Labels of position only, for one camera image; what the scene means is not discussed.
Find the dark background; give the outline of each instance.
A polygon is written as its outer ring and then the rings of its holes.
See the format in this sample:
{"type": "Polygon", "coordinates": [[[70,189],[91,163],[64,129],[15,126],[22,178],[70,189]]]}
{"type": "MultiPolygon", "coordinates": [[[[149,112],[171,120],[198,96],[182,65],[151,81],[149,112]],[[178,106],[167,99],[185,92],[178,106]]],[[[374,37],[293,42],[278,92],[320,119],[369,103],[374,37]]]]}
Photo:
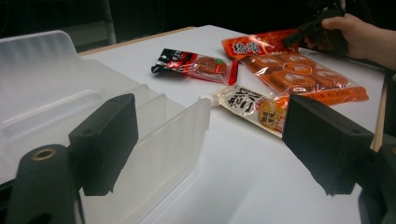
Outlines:
{"type": "MultiPolygon", "coordinates": [[[[118,42],[176,30],[216,25],[245,34],[298,27],[315,13],[305,0],[188,1],[108,0],[118,42]]],[[[349,12],[396,29],[384,0],[346,0],[349,12]],[[367,5],[370,13],[361,6],[367,5]]],[[[43,32],[104,19],[102,0],[0,0],[0,38],[43,32]]]]}

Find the finger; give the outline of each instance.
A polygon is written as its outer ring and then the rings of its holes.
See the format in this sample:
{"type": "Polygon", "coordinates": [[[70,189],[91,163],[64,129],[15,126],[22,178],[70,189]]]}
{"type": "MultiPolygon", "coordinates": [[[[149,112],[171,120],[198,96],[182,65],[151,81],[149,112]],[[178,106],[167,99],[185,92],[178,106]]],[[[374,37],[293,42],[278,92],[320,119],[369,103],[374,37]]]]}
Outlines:
{"type": "Polygon", "coordinates": [[[353,26],[355,19],[351,19],[350,16],[347,17],[332,17],[326,18],[322,21],[321,25],[327,30],[349,30],[353,26]]]}

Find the black foam block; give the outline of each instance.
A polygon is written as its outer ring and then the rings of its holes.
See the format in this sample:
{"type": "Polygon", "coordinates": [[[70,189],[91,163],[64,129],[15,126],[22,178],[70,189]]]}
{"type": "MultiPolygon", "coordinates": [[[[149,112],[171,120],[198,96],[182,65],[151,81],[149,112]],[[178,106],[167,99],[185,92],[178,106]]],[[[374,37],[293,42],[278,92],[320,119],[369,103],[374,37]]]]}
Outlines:
{"type": "Polygon", "coordinates": [[[373,136],[317,100],[290,96],[282,140],[327,194],[351,193],[356,180],[348,170],[371,151],[373,136]]]}
{"type": "Polygon", "coordinates": [[[69,140],[84,194],[108,194],[138,140],[134,95],[106,101],[69,134],[69,140]]]}

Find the orange snack bag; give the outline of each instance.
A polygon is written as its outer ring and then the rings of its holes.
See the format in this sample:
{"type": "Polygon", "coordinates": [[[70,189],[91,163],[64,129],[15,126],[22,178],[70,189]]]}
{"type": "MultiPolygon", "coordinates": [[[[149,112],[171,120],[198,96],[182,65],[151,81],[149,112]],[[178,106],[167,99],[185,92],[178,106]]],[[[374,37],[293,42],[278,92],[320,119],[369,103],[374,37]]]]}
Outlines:
{"type": "Polygon", "coordinates": [[[247,55],[267,55],[298,52],[298,43],[285,48],[281,39],[294,33],[295,30],[281,30],[257,35],[244,35],[221,41],[228,56],[242,59],[247,55]]]}
{"type": "Polygon", "coordinates": [[[279,65],[258,67],[256,61],[242,60],[266,86],[275,90],[277,100],[287,106],[290,94],[301,94],[326,105],[368,100],[366,89],[341,74],[316,63],[299,53],[261,55],[283,61],[279,65]]]}
{"type": "Polygon", "coordinates": [[[341,74],[305,57],[298,46],[283,47],[293,30],[246,35],[221,41],[225,52],[238,59],[286,108],[290,94],[311,97],[326,105],[368,100],[366,89],[341,74]]]}

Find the red snack package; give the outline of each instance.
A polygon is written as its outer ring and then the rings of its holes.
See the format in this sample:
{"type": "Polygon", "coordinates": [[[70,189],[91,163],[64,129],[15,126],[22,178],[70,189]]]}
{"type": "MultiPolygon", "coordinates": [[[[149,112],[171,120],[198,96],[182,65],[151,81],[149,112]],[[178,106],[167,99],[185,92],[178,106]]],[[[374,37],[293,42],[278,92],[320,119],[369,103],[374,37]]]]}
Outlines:
{"type": "Polygon", "coordinates": [[[233,85],[237,79],[238,61],[226,61],[197,53],[164,49],[152,73],[176,71],[191,77],[233,85]]]}
{"type": "Polygon", "coordinates": [[[282,39],[295,30],[281,30],[257,35],[244,35],[221,41],[225,52],[231,58],[242,59],[247,55],[267,55],[298,52],[298,43],[290,48],[282,45],[282,39]]]}

